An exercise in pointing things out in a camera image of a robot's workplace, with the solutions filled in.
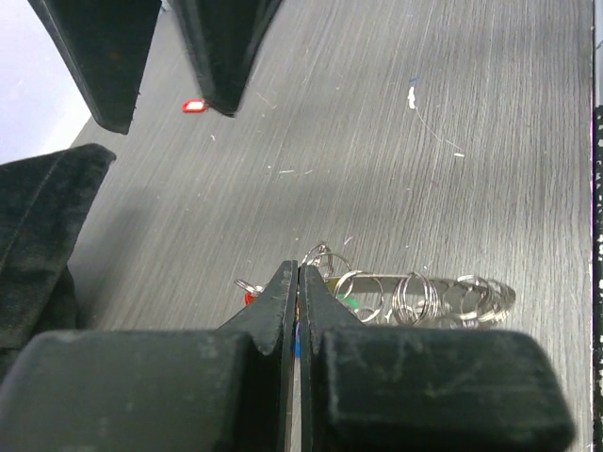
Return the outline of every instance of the black strip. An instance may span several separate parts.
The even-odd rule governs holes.
[[[603,107],[598,106],[593,116],[593,450],[603,451]]]

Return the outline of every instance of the gray table surface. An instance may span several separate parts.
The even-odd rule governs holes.
[[[90,325],[217,327],[235,278],[323,239],[477,273],[516,290],[504,327],[546,349],[587,450],[591,24],[588,0],[287,0],[231,120],[181,113],[198,94],[161,14],[131,133],[77,140],[118,155],[71,261]]]

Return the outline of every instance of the white wall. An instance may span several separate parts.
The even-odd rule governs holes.
[[[1,0],[0,164],[69,148],[90,118],[26,0]]]

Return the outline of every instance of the black fabric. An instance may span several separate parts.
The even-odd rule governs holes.
[[[0,166],[0,378],[32,335],[75,327],[67,261],[113,160],[90,144]]]

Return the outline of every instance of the bunch of key rings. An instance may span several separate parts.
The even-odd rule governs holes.
[[[335,259],[346,268],[343,276],[334,276]],[[324,242],[313,247],[301,263],[317,267],[333,296],[366,324],[482,330],[503,321],[515,303],[511,287],[479,276],[449,280],[414,272],[386,275],[354,270]],[[243,280],[235,284],[245,290],[245,304],[263,291],[262,286]],[[372,301],[359,305],[351,298],[354,294],[370,294]]]

